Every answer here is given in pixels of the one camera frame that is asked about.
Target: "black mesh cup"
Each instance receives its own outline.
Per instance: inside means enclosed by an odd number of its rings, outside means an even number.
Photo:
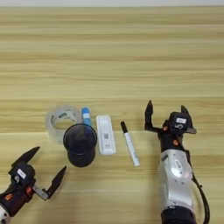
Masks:
[[[71,126],[64,135],[63,143],[72,165],[84,167],[95,159],[97,135],[91,126],[85,123]]]

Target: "wooden table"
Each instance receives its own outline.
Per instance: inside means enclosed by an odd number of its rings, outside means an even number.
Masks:
[[[208,197],[212,224],[223,222],[224,8],[0,9],[0,188],[12,162],[40,145],[31,161],[37,183],[49,186],[67,165],[51,200],[37,196],[12,223],[161,223],[156,134],[144,131],[149,99],[159,126],[188,107],[196,136],[185,147]],[[49,140],[45,116],[54,106],[89,106],[109,114],[117,154],[86,168],[69,164],[63,146]],[[134,168],[120,121],[139,155]],[[200,196],[194,199],[199,223]]]

